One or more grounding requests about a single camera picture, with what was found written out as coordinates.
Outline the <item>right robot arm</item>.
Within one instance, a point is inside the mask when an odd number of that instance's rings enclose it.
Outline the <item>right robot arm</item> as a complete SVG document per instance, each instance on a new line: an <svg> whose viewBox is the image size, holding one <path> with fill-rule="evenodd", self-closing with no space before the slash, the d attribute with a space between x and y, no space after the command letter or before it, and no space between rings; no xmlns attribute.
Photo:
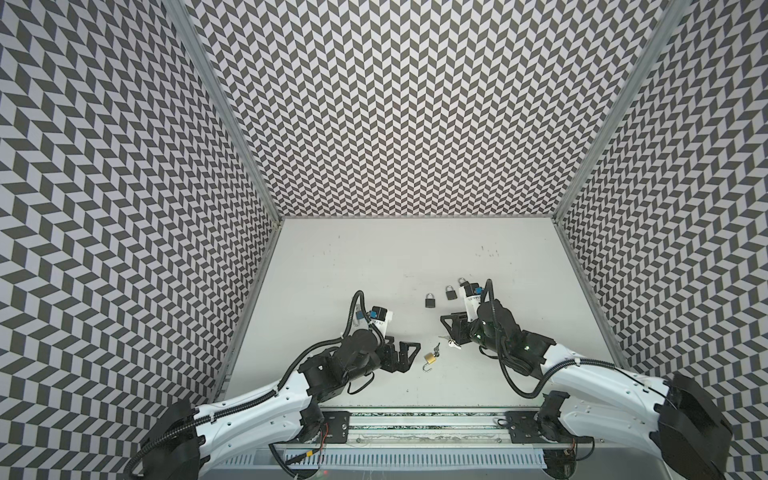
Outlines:
<svg viewBox="0 0 768 480"><path fill-rule="evenodd" d="M607 440L655 456L685 479L724 478L733 428L693 378L587 358L522 329L499 300L479 295L440 322L452 344L474 343L493 360L516 395L543 400L536 421L546 440Z"/></svg>

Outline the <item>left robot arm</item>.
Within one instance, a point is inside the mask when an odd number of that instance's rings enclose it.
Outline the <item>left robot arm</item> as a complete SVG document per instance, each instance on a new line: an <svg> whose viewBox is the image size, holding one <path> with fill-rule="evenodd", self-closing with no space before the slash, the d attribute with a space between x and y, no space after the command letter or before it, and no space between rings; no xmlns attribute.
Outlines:
<svg viewBox="0 0 768 480"><path fill-rule="evenodd" d="M377 370L406 373L421 346L376 328L358 329L305 349L276 382L229 400L166 408L127 461L124 479L199 479L250 448L308 442L324 430L322 403L372 382Z"/></svg>

